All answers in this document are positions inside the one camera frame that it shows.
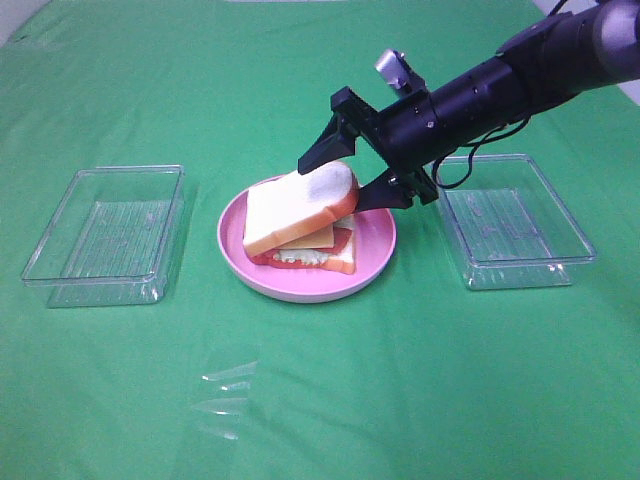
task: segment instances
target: green fabric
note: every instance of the green fabric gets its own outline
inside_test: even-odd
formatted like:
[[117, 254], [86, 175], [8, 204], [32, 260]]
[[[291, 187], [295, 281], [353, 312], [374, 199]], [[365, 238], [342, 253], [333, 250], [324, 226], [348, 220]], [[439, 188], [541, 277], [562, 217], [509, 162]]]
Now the green fabric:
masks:
[[[217, 247], [223, 208], [295, 168], [333, 92], [394, 101], [382, 50], [437, 87], [540, 17], [502, 0], [40, 11], [0, 49], [0, 478], [637, 478], [640, 114], [619, 89], [483, 149], [531, 155], [595, 244], [573, 286], [465, 289], [433, 204], [395, 212], [388, 268], [328, 304], [250, 290]], [[20, 273], [73, 173], [167, 163], [193, 199], [168, 296], [46, 309]], [[363, 182], [384, 167], [364, 143], [350, 164]], [[237, 438], [199, 429], [192, 406], [220, 395], [202, 376], [256, 361]]]

